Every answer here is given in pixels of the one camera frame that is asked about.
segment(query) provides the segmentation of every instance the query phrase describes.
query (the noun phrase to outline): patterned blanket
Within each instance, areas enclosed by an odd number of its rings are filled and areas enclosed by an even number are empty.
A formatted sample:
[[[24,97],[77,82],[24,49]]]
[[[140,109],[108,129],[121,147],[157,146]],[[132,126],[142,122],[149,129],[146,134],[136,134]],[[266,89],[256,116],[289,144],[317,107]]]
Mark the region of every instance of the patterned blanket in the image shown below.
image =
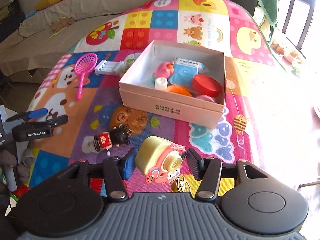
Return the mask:
[[[74,73],[74,65],[79,57],[94,52],[98,61],[124,61],[128,69],[152,40],[224,52],[226,105],[215,129],[124,107],[118,76],[89,74],[84,81],[82,99],[76,101],[79,77]],[[33,153],[37,159],[31,168],[30,181],[15,194],[19,197],[78,159],[101,162],[107,152],[95,152],[93,136],[121,123],[133,131],[131,144],[111,148],[111,156],[124,156],[131,147],[139,148],[145,138],[156,135],[186,148],[193,147],[201,156],[217,157],[225,163],[247,159],[263,168],[250,94],[257,86],[258,77],[270,68],[275,68],[275,62],[259,28],[243,8],[230,1],[153,0],[128,11],[79,41],[39,87],[29,110],[46,107],[49,114],[39,121],[67,114],[69,122],[56,128],[53,137],[35,142]],[[181,173],[195,192],[199,183],[194,181],[186,162]],[[146,184],[138,170],[125,184],[130,194],[170,191],[171,186]],[[105,195],[102,180],[92,180],[91,187]]]

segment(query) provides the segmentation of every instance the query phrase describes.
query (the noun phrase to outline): blue packet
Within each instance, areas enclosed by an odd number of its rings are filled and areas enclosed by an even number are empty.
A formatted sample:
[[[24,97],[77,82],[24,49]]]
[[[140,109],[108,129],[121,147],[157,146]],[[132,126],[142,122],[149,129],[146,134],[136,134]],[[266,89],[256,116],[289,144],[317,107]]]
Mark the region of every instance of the blue packet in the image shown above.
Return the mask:
[[[173,69],[174,72],[168,79],[170,83],[192,89],[191,82],[193,77],[199,73],[199,70],[204,69],[204,66],[200,62],[176,58]]]

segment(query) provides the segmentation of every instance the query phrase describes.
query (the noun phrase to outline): black circular disc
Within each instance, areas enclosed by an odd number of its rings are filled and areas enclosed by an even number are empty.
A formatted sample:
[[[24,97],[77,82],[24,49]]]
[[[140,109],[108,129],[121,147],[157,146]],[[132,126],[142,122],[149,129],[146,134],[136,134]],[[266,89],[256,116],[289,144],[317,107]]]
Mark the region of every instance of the black circular disc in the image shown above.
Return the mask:
[[[222,197],[220,210],[234,225],[259,235],[279,235],[299,228],[308,203],[275,179],[245,179]]]
[[[61,237],[84,229],[101,214],[103,201],[94,190],[68,179],[43,183],[17,203],[19,220],[38,236]]]

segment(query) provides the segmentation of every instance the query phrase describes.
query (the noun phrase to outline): pink box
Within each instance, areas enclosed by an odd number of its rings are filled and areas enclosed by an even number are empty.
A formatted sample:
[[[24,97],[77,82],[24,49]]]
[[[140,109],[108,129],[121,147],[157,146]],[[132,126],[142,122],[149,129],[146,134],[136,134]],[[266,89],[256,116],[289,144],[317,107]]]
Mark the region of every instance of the pink box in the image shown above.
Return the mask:
[[[156,90],[151,76],[156,67],[176,57],[201,62],[222,85],[217,103]],[[224,54],[198,46],[152,41],[119,81],[124,106],[215,128],[225,105]]]

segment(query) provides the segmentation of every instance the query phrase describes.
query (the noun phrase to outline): black-haired doll figurine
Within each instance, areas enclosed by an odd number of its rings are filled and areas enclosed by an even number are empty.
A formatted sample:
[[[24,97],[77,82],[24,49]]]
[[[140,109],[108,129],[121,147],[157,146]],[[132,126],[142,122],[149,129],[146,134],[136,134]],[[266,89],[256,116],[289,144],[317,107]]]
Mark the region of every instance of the black-haired doll figurine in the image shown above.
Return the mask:
[[[129,135],[132,131],[126,125],[114,127],[110,132],[103,132],[94,136],[94,148],[97,152],[110,149],[113,145],[119,147],[121,144],[130,144]]]

